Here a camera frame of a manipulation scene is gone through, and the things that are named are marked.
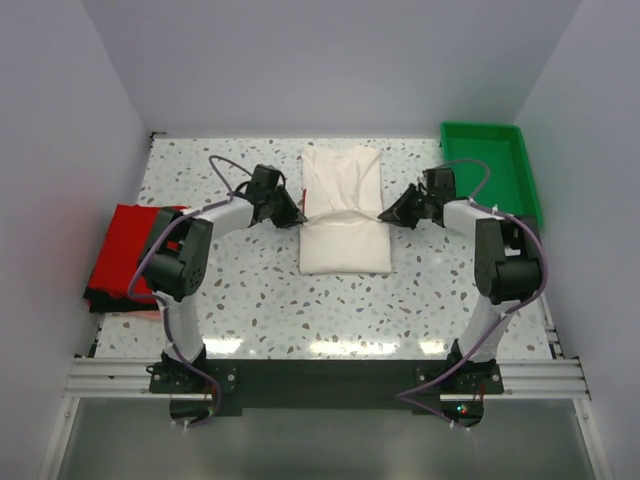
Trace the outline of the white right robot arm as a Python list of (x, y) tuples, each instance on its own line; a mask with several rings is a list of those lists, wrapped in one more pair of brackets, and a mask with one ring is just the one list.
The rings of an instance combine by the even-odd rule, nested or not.
[(454, 341), (444, 371), (399, 397), (445, 383), (456, 392), (469, 392), (481, 375), (491, 374), (512, 317), (535, 302), (546, 288), (549, 268), (536, 219), (523, 219), (476, 202), (475, 195), (490, 178), (489, 168), (484, 171), (472, 194), (460, 197), (452, 168), (426, 169), (420, 181), (411, 183), (378, 215), (383, 223), (411, 229), (421, 220), (429, 220), (470, 238), (474, 244), (474, 282), (479, 297), (471, 320)]

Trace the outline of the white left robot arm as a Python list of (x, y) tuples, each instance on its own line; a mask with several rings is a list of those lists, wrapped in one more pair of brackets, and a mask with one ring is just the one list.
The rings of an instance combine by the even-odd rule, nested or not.
[(235, 188), (218, 169), (214, 172), (227, 188), (227, 198), (195, 208), (161, 208), (127, 295), (154, 301), (161, 315), (166, 344), (160, 364), (150, 371), (154, 381), (218, 400), (222, 389), (206, 367), (196, 311), (212, 242), (265, 220), (287, 229), (306, 217), (287, 192), (284, 174), (273, 166), (257, 165)]

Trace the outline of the white t shirt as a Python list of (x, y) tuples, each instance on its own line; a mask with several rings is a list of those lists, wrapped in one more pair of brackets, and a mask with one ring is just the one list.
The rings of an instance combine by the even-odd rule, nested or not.
[(303, 275), (389, 274), (389, 226), (383, 211), (381, 151), (309, 146), (301, 154), (304, 215), (299, 270)]

